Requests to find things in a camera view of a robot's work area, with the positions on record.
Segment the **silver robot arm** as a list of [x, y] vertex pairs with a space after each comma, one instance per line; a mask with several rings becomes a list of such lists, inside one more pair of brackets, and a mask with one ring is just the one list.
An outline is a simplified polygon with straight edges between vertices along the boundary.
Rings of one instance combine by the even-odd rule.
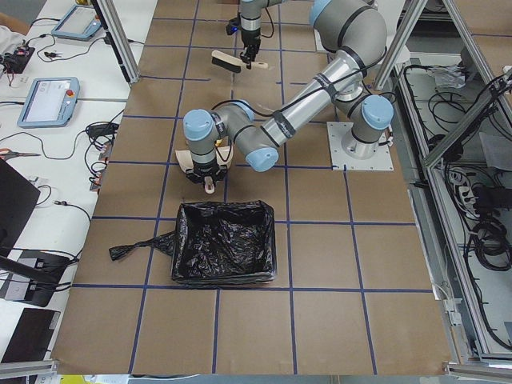
[[187, 178], [212, 194], [226, 176], [216, 141], [228, 138], [257, 172], [272, 168], [278, 148], [329, 104], [353, 123], [342, 138], [343, 150], [352, 158], [371, 158], [383, 131], [394, 116], [391, 102], [378, 94], [365, 94], [362, 83], [368, 69], [386, 54], [384, 17], [366, 1], [316, 1], [310, 24], [334, 59], [287, 104], [272, 112], [260, 126], [244, 101], [226, 100], [212, 110], [186, 113], [183, 129], [189, 148], [176, 153]]
[[244, 51], [241, 60], [250, 69], [261, 44], [262, 10], [283, 3], [283, 0], [241, 0], [239, 20]]

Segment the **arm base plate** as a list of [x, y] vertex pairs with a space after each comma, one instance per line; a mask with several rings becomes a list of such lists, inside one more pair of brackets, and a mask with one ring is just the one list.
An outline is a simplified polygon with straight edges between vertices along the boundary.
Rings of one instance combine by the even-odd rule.
[[328, 122], [331, 168], [340, 171], [393, 171], [390, 146], [383, 130], [379, 140], [366, 144], [352, 135], [352, 122]]

